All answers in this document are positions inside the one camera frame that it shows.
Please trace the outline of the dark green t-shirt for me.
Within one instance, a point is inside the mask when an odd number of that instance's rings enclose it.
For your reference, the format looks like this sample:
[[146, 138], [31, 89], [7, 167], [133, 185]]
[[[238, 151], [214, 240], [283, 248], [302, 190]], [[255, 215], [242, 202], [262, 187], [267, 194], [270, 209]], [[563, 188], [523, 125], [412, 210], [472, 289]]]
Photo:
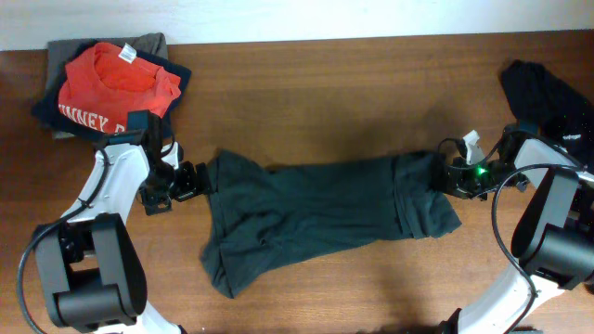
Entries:
[[440, 238], [461, 225], [432, 187], [430, 152], [266, 169], [223, 150], [207, 167], [212, 233], [200, 257], [236, 298], [258, 276], [377, 240]]

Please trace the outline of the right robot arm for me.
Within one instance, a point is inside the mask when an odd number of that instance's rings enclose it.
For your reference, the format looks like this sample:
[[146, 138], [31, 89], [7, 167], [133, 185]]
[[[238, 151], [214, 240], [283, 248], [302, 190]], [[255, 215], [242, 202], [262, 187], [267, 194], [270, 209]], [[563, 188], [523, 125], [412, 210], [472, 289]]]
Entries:
[[[509, 265], [474, 303], [441, 322], [440, 333], [516, 333], [536, 308], [593, 283], [593, 175], [559, 143], [526, 122], [507, 125], [484, 153], [479, 136], [454, 139], [458, 157], [432, 165], [432, 186], [459, 199], [492, 201], [491, 226]], [[505, 243], [497, 224], [501, 192], [536, 189]]]

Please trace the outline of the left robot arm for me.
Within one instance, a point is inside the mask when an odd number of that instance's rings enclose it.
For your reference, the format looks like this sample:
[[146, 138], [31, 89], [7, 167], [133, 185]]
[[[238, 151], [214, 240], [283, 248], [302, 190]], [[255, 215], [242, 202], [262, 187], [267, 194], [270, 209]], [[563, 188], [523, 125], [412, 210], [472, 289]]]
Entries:
[[162, 143], [161, 117], [130, 113], [128, 129], [97, 144], [94, 169], [58, 220], [37, 228], [33, 254], [55, 326], [80, 333], [181, 333], [148, 301], [142, 264], [126, 230], [136, 199], [148, 215], [212, 191], [204, 164]]

